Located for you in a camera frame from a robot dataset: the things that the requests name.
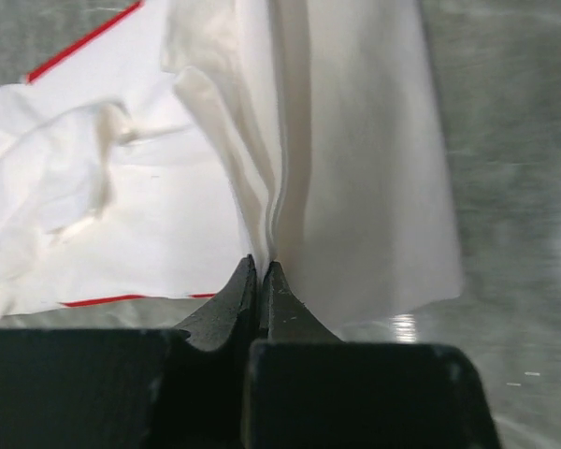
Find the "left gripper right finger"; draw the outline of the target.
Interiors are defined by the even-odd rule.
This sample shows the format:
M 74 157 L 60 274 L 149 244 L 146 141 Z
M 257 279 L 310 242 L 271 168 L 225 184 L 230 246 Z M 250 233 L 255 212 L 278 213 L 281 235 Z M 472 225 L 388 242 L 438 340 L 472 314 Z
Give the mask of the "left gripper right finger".
M 341 343 L 295 296 L 277 261 L 270 263 L 262 284 L 259 337 L 275 342 Z

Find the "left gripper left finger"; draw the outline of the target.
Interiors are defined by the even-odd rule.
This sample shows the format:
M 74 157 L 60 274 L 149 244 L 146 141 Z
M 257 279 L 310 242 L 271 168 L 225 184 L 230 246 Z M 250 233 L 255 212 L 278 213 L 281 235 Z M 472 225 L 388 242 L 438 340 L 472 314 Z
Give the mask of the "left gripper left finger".
M 175 326 L 192 348 L 203 353 L 234 345 L 237 333 L 250 333 L 257 303 L 257 272 L 253 257 L 242 258 L 223 289 Z

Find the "white t shirt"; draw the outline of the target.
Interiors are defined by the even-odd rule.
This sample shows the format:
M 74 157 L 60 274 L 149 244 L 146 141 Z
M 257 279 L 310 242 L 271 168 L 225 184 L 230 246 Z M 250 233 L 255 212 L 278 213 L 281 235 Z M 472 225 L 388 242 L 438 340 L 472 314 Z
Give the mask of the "white t shirt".
M 0 86 L 0 318 L 282 264 L 326 325 L 458 297 L 415 1 L 141 1 Z

